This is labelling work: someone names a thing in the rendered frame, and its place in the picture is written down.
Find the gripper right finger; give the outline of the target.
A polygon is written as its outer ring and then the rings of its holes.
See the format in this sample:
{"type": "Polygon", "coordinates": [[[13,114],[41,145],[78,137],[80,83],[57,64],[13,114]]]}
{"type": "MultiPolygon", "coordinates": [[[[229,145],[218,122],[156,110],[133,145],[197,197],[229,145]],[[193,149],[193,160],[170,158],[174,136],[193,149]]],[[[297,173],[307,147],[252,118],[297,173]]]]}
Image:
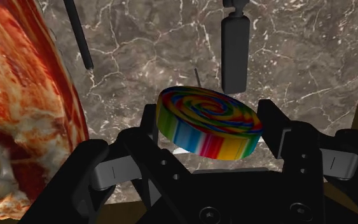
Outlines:
{"type": "Polygon", "coordinates": [[[327,136],[269,99],[258,102],[257,116],[284,166],[261,173],[266,198],[256,204],[256,224],[358,224],[358,130],[327,136]]]}

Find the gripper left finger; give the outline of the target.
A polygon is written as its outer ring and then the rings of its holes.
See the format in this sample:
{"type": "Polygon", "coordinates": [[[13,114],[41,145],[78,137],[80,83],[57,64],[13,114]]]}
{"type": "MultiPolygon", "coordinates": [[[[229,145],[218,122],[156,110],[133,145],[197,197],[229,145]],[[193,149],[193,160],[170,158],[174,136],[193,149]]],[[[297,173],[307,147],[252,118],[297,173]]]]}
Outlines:
{"type": "Polygon", "coordinates": [[[113,144],[80,143],[18,224],[95,224],[115,186],[126,181],[147,208],[138,224],[195,224],[194,207],[179,191],[191,174],[157,140],[156,104],[148,104],[140,127],[121,131],[113,144]]]}

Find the red orange marbled round thing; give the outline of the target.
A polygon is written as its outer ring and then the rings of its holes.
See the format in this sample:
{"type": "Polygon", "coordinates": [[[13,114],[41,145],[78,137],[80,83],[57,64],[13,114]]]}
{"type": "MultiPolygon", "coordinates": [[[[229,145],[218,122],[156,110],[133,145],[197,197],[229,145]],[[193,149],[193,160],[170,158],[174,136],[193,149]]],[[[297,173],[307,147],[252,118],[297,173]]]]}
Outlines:
{"type": "Polygon", "coordinates": [[[20,219],[88,138],[36,0],[0,0],[0,220],[20,219]]]}

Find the rainbow swirl lollipop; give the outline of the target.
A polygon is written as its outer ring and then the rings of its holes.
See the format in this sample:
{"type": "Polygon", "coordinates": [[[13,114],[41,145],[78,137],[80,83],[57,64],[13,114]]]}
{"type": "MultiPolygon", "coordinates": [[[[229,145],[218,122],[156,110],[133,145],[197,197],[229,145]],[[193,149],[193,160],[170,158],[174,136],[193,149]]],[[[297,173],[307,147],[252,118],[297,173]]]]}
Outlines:
{"type": "Polygon", "coordinates": [[[176,146],[201,157],[248,157],[263,133],[255,111],[220,92],[202,87],[163,89],[156,105],[158,130],[176,146]]]}

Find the black pen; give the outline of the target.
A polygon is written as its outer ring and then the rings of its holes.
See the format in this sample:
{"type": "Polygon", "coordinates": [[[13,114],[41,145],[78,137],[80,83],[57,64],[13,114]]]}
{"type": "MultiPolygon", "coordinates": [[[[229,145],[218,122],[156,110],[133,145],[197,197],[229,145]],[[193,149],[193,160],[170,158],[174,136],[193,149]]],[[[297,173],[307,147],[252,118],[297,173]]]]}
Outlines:
{"type": "Polygon", "coordinates": [[[93,61],[90,55],[90,51],[86,42],[86,38],[83,32],[83,28],[81,26],[81,22],[78,16],[78,12],[76,9],[76,5],[74,0],[63,0],[64,6],[69,17],[69,21],[71,23],[72,31],[74,33],[74,37],[76,38],[77,46],[79,52],[81,54],[81,58],[83,60],[84,67],[87,70],[93,69],[93,61]]]}

